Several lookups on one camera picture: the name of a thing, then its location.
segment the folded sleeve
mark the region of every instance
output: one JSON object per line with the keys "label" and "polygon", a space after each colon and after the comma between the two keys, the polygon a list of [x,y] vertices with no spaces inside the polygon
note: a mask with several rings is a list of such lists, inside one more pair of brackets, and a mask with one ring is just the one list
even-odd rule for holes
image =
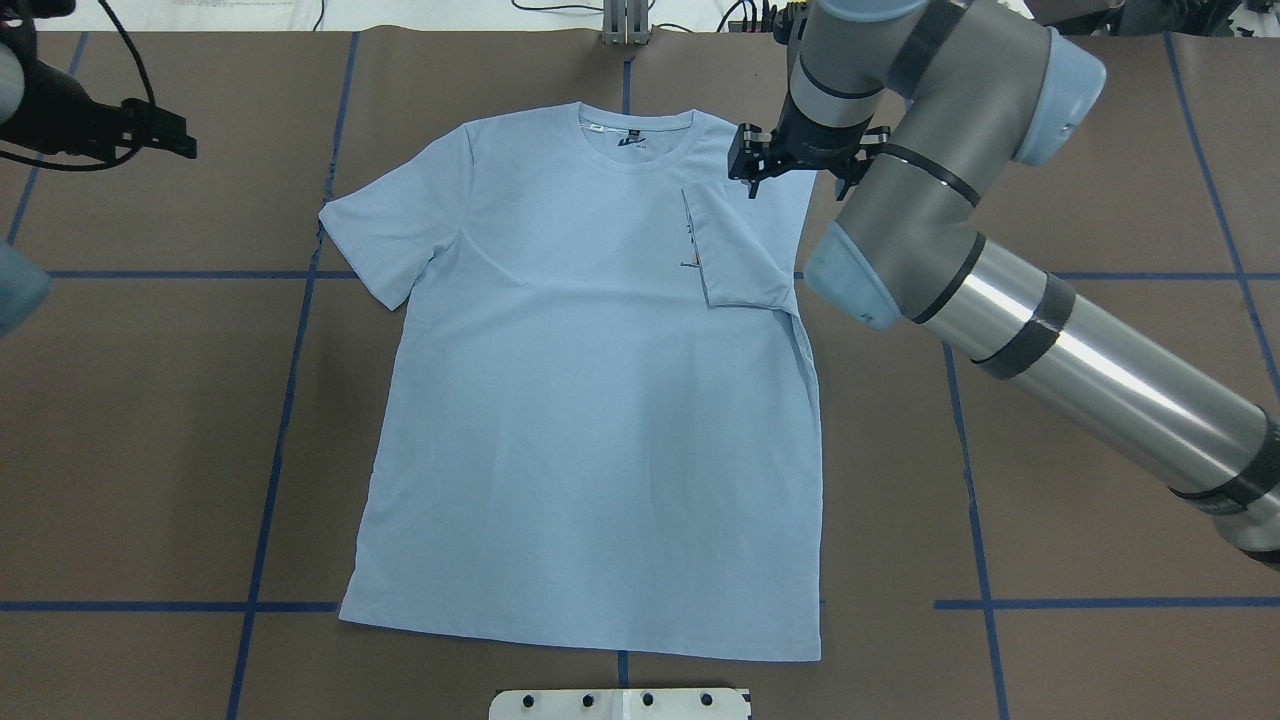
{"label": "folded sleeve", "polygon": [[466,126],[366,187],[325,204],[320,222],[360,279],[394,310],[453,243],[471,197]]}

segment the silver robotic arm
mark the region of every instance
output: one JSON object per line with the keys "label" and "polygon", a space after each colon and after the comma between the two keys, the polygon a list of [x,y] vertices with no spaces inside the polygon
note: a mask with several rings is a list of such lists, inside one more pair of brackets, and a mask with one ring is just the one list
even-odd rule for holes
{"label": "silver robotic arm", "polygon": [[[873,328],[923,325],[1080,421],[1280,570],[1280,427],[1258,406],[969,225],[1009,160],[1039,164],[1102,90],[1102,64],[995,0],[792,4],[778,128],[741,126],[730,176],[858,183],[804,268]],[[868,137],[883,90],[908,99]]]}

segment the t-shirt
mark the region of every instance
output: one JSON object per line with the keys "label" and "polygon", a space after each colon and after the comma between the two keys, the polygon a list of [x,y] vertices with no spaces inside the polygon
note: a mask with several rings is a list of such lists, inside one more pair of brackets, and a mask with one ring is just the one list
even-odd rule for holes
{"label": "t-shirt", "polygon": [[794,261],[813,173],[735,126],[580,102],[474,120],[320,214],[408,300],[339,618],[817,660],[818,387]]}

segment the black band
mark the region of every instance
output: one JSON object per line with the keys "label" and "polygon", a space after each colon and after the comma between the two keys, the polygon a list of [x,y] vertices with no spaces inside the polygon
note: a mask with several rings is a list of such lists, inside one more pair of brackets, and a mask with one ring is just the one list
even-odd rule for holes
{"label": "black band", "polygon": [[964,284],[964,279],[973,272],[973,266],[978,264],[978,256],[982,255],[982,249],[986,246],[987,236],[978,233],[978,237],[973,238],[973,247],[969,249],[969,256],[964,259],[964,264],[960,265],[959,270],[956,270],[955,277],[952,277],[951,282],[947,283],[947,287],[942,290],[942,295],[938,295],[937,300],[924,309],[924,313],[911,318],[913,323],[923,325],[924,323],[932,320],[933,316],[938,314],[938,310],[942,310],[942,306],[951,300],[951,296],[954,296],[956,291],[960,290],[960,286]]}
{"label": "black band", "polygon": [[1170,492],[1192,503],[1201,512],[1236,515],[1275,489],[1280,484],[1280,425],[1276,425],[1266,410],[1262,414],[1267,421],[1267,434],[1262,438],[1262,445],[1253,455],[1253,460],[1249,460],[1239,475],[1211,491],[1180,492],[1170,488]]}
{"label": "black band", "polygon": [[1075,307],[1075,288],[1057,275],[1044,274],[1044,295],[1032,319],[995,355],[974,364],[998,380],[1007,380],[1024,373],[1048,352],[1062,333],[1066,320]]}
{"label": "black band", "polygon": [[1280,550],[1242,550],[1240,552],[1248,555],[1249,557],[1257,560],[1258,562],[1265,562],[1267,565],[1275,565],[1276,570],[1280,570]]}
{"label": "black band", "polygon": [[814,87],[817,87],[818,90],[823,91],[827,95],[831,95],[832,97],[840,97],[841,100],[861,100],[863,97],[870,97],[872,95],[876,95],[877,92],[883,90],[882,87],[877,87],[876,90],[868,90],[867,92],[844,92],[813,77],[813,73],[810,73],[809,68],[805,67],[804,64],[804,55],[796,58],[796,61],[800,63],[800,72],[804,73],[804,77],[808,78]]}
{"label": "black band", "polygon": [[972,3],[973,0],[932,0],[924,8],[924,14],[899,49],[893,64],[888,67],[890,90],[902,97],[915,95],[915,87],[920,85],[924,70],[929,69],[938,49],[960,24],[964,12]]}
{"label": "black band", "polygon": [[964,182],[964,179],[960,176],[934,163],[933,160],[929,160],[928,158],[920,155],[919,152],[911,150],[910,147],[902,147],[901,145],[893,145],[892,142],[890,142],[883,147],[881,147],[881,155],[892,155],[899,160],[902,160],[913,167],[920,168],[922,170],[937,178],[938,182],[941,182],[942,184],[959,192],[960,196],[964,197],[969,202],[969,205],[973,205],[974,208],[977,208],[978,201],[982,200],[982,196],[978,195],[978,191],[974,190],[969,183]]}

